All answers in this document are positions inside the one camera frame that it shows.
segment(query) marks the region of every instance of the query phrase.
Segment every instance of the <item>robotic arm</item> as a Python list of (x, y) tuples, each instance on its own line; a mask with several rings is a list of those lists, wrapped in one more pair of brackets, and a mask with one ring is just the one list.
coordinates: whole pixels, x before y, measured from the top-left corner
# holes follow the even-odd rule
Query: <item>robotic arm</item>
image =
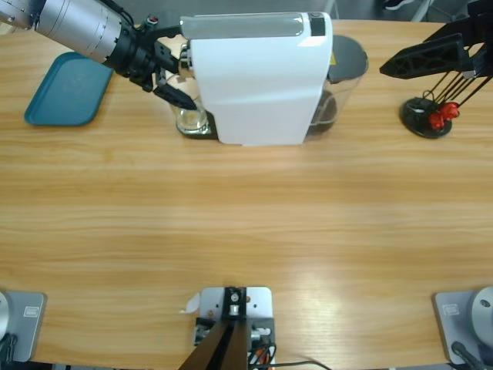
[(136, 28), (132, 17), (115, 2), (102, 0), (102, 3), (96, 0), (0, 0), (0, 21), (23, 29), (34, 27), (53, 41), (114, 69), (144, 91), (153, 91), (179, 108), (196, 109), (187, 94), (160, 83), (164, 71), (178, 73), (178, 59), (157, 41), (180, 34), (178, 13), (151, 15)]
[[(493, 4), (471, 2), (468, 13), (469, 17), (444, 25), (421, 44), (402, 49), (380, 68), (399, 79), (444, 73), (421, 98), (409, 99), (401, 107), (403, 124), (417, 135), (430, 139), (446, 135), (459, 108), (493, 79)], [(478, 51), (470, 56), (477, 44)], [(481, 82), (465, 95), (476, 80)]]

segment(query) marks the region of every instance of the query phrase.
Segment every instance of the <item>cable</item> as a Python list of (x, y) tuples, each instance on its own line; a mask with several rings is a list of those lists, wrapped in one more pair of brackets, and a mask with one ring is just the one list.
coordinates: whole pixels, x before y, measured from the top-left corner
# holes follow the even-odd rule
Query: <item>cable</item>
[(255, 365), (259, 361), (259, 358), (260, 358), (260, 354), (258, 354), (259, 351), (262, 351), (260, 353), (261, 355), (263, 355), (264, 353), (267, 353), (266, 346), (262, 345), (260, 343), (260, 345), (258, 345), (257, 347), (252, 348), (252, 352), (250, 353), (250, 356), (248, 356), (248, 365)]
[(332, 370), (328, 366), (322, 364), (321, 362), (313, 361), (313, 360), (307, 360), (307, 361), (299, 361), (299, 362), (285, 362), (283, 364), (266, 364), (266, 365), (248, 365), (249, 369), (253, 368), (286, 368), (288, 366), (301, 366), (301, 365), (316, 365), (321, 368), (324, 368), (325, 370)]
[(441, 97), (440, 101), (438, 101), (438, 104), (445, 103), (447, 100), (450, 99), (451, 96), (455, 94), (456, 91), (460, 90), (461, 87), (465, 84), (468, 83), (468, 80), (462, 76), (460, 79), (458, 79), (454, 85), (450, 89), (444, 92), (444, 95)]
[(132, 26), (133, 29), (136, 29), (132, 16), (122, 6), (116, 4), (113, 0), (101, 0), (101, 2), (108, 8), (120, 14), (122, 18), (125, 19), (125, 22)]
[(120, 15), (122, 17), (126, 17), (126, 21), (133, 27), (135, 25), (135, 22), (133, 21), (133, 18), (132, 16), (126, 11), (126, 10), (122, 10), (122, 12), (120, 13)]
[(334, 0), (334, 7), (336, 9), (336, 19), (340, 19), (340, 16), (339, 16), (339, 5), (337, 5), (337, 0)]
[(272, 356), (270, 356), (269, 363), (271, 363), (272, 360), (274, 360), (274, 357), (276, 357), (276, 352), (277, 352), (277, 345), (274, 343), (272, 346), (274, 347), (274, 350), (272, 351)]
[(445, 86), (445, 88), (438, 94), (437, 96), (437, 99), (434, 100), (434, 102), (437, 102), (438, 100), (441, 100), (441, 98), (444, 96), (444, 95), (447, 95), (447, 93), (450, 92), (451, 89), (453, 89), (454, 87), (456, 87), (456, 85), (454, 85), (455, 83), (457, 83), (461, 78), (461, 73), (460, 72), (457, 72), (457, 74), (454, 76), (454, 78)]
[(428, 5), (426, 7), (426, 13), (425, 13), (425, 15), (426, 15), (426, 22), (429, 22), (430, 21), (430, 19), (428, 18), (428, 12), (430, 11), (430, 7), (431, 7), (431, 0), (428, 0)]
[(255, 361), (256, 364), (260, 364), (260, 362), (263, 360), (264, 357), (267, 356), (267, 354), (270, 354), (270, 346), (267, 345), (263, 352), (257, 356), (257, 360)]
[(493, 76), (489, 76), (489, 77), (486, 77), (483, 82), (481, 82), (481, 84), (474, 90), (472, 90), (472, 92), (464, 99), (461, 101), (461, 103), (459, 104), (459, 106), (463, 106), (465, 102), (467, 102), (475, 93), (477, 93), (479, 90), (481, 90), (481, 88), (486, 85), (488, 82), (491, 81), (491, 79), (493, 79)]

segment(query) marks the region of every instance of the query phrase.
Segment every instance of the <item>teal tray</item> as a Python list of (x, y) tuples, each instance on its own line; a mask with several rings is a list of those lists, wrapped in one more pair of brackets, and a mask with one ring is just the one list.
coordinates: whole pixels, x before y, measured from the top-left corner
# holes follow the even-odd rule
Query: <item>teal tray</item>
[(25, 111), (36, 126), (81, 126), (91, 122), (112, 69), (77, 52), (61, 54), (50, 67)]

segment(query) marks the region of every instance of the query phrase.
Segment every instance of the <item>wood grain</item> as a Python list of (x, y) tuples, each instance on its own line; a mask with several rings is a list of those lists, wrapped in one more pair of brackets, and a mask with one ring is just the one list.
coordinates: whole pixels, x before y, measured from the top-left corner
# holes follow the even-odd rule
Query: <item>wood grain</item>
[(438, 27), (335, 22), (368, 74), (324, 138), (267, 148), (183, 138), (166, 103), (119, 76), (88, 126), (31, 127), (25, 108), (66, 49), (0, 37), (0, 285), (48, 295), (35, 359), (178, 368), (194, 321), (179, 310), (236, 284), (272, 289), (278, 361), (443, 362), (432, 294), (492, 283), (493, 90), (424, 140), (397, 110), (437, 77), (378, 73)]

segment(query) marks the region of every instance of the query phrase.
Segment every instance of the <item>black lid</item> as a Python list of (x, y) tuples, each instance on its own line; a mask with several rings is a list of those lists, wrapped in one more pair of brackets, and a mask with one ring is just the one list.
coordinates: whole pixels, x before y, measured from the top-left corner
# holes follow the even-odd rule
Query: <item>black lid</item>
[(363, 47), (350, 37), (334, 35), (327, 79), (338, 83), (361, 77), (368, 69), (368, 57)]

